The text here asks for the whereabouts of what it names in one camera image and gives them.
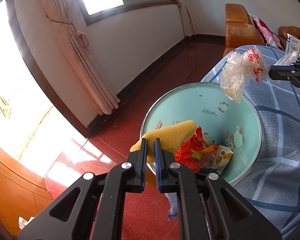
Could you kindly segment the clear plastic bag red print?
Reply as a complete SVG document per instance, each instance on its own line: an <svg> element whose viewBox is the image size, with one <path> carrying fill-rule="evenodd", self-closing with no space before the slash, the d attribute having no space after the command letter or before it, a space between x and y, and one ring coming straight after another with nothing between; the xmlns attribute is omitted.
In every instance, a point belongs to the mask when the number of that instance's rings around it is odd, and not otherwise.
<svg viewBox="0 0 300 240"><path fill-rule="evenodd" d="M233 51L223 67L219 84L230 100L240 103L245 86L250 81L263 81L268 72L260 50L250 48L242 54Z"/></svg>

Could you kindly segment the white fruit snack packet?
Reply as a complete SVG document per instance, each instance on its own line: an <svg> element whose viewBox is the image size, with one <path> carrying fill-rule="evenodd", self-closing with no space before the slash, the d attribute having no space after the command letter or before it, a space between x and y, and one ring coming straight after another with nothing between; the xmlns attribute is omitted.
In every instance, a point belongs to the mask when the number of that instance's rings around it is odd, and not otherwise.
<svg viewBox="0 0 300 240"><path fill-rule="evenodd" d="M217 174L221 174L228 162L232 158L233 151L231 148L226 146L220 146L218 148L215 160L213 162L212 168L215 170Z"/></svg>

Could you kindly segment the yellow sponge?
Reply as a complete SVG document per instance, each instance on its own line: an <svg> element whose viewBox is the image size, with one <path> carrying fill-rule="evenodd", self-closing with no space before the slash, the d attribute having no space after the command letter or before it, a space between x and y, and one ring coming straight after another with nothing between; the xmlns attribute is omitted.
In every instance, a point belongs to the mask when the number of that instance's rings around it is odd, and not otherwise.
<svg viewBox="0 0 300 240"><path fill-rule="evenodd" d="M193 120L155 129L145 133L129 151L140 150L142 138L145 138L147 140L147 163L151 164L155 162L155 139L160 139L162 150L175 153L183 142L189 140L194 135L196 129L197 125Z"/></svg>

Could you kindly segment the mint green trash bin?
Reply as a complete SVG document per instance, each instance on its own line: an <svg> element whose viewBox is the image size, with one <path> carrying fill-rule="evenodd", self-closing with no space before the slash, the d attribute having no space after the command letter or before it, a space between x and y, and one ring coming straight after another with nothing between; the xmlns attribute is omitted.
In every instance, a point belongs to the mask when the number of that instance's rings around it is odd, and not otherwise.
<svg viewBox="0 0 300 240"><path fill-rule="evenodd" d="M234 155L221 176L234 186L256 164L263 140L261 118L246 98L230 100L217 83L190 83L160 97L145 115L140 136L162 126L194 120L209 141L228 146Z"/></svg>

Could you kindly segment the white plastic bag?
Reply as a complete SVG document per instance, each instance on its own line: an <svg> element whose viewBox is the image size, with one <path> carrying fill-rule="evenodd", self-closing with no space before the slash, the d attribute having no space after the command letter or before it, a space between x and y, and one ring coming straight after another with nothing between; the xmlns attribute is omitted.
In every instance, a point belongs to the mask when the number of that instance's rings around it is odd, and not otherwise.
<svg viewBox="0 0 300 240"><path fill-rule="evenodd" d="M289 53L279 59L274 65L275 66L289 66L291 63L294 63L298 59L299 53L297 51L294 51L292 53Z"/></svg>

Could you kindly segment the white tall carton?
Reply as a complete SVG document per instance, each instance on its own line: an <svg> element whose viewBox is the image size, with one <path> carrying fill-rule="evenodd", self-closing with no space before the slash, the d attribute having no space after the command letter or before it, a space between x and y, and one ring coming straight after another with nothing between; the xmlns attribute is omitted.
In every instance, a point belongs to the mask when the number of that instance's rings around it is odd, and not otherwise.
<svg viewBox="0 0 300 240"><path fill-rule="evenodd" d="M299 54L300 49L300 41L296 37L294 37L291 34L287 34L287 41L286 41L286 50L285 54L291 54L296 53L296 55Z"/></svg>

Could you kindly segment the orange leather sofa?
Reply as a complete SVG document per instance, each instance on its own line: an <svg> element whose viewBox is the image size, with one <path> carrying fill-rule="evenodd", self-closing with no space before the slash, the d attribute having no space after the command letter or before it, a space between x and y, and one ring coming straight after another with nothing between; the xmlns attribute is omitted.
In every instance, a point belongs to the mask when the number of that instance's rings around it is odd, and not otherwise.
<svg viewBox="0 0 300 240"><path fill-rule="evenodd" d="M287 34L300 39L300 28L296 26L280 26L278 28L278 36L283 49L286 48Z"/></svg>

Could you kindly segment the wooden door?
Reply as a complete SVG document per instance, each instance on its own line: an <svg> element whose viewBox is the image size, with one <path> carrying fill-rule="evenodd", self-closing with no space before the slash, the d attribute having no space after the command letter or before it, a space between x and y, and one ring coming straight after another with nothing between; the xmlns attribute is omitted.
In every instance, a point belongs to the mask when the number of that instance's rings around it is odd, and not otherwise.
<svg viewBox="0 0 300 240"><path fill-rule="evenodd" d="M30 171L0 148L0 221L17 237L18 220L35 217L52 202L44 178Z"/></svg>

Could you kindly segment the pink curtain right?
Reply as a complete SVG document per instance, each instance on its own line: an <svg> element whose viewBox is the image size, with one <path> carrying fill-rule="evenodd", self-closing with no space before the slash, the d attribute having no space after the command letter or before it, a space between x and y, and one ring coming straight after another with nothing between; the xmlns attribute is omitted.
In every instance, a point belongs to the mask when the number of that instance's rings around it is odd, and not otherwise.
<svg viewBox="0 0 300 240"><path fill-rule="evenodd" d="M190 37L195 34L194 25L192 22L192 18L187 6L186 0L177 0L179 5L179 11L181 16L181 21L183 24L183 31L185 37Z"/></svg>

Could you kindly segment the pink curtain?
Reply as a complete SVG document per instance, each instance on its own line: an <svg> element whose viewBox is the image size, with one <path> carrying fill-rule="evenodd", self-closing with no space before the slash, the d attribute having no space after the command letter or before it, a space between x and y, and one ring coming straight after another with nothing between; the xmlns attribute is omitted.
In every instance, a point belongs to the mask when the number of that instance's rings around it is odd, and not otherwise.
<svg viewBox="0 0 300 240"><path fill-rule="evenodd" d="M111 92L97 71L97 63L90 53L87 36L70 20L70 0L38 0L61 51L92 99L99 115L110 115L120 100Z"/></svg>
<svg viewBox="0 0 300 240"><path fill-rule="evenodd" d="M177 0L179 5L179 11L181 16L181 21L183 24L183 31L185 37L190 37L195 34L194 25L192 22L192 18L187 6L186 0Z"/></svg>

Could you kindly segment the pink curtain left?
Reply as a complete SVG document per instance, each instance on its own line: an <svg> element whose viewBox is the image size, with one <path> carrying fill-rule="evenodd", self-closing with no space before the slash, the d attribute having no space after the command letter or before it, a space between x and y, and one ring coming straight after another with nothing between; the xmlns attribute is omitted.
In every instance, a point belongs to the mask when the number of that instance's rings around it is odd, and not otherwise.
<svg viewBox="0 0 300 240"><path fill-rule="evenodd" d="M97 71L97 63L90 53L87 36L70 20L70 0L38 0L61 51L92 99L99 115L110 115L120 100L111 92Z"/></svg>

